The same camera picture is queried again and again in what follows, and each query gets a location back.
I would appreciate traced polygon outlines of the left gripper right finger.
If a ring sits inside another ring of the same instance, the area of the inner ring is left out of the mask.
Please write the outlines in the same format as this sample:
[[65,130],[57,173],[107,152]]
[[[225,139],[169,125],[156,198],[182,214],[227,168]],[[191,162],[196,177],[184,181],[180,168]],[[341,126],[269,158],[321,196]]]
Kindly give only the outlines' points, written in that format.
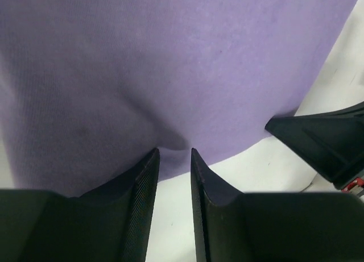
[[338,192],[243,193],[191,151],[197,261],[362,261],[363,202]]

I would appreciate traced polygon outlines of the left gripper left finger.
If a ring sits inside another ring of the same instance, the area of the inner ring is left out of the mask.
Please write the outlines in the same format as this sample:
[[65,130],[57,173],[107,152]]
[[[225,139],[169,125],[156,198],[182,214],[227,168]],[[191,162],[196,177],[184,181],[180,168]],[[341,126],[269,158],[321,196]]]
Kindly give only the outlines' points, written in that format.
[[160,153],[80,197],[1,190],[2,261],[144,261]]

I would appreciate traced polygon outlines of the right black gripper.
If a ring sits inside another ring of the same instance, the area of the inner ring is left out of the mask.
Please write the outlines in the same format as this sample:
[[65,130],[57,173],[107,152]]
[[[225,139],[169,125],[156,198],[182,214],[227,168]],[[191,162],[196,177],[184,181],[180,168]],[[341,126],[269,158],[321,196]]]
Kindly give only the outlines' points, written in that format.
[[363,103],[328,113],[273,117],[265,129],[336,189],[363,196]]

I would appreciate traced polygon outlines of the lavender t shirt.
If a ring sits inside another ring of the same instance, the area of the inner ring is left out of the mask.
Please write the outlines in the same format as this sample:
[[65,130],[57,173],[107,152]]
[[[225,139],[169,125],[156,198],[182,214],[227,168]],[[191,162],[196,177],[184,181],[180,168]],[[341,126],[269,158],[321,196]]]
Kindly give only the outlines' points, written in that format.
[[295,111],[357,0],[1,0],[14,185],[79,196],[161,151],[216,163]]

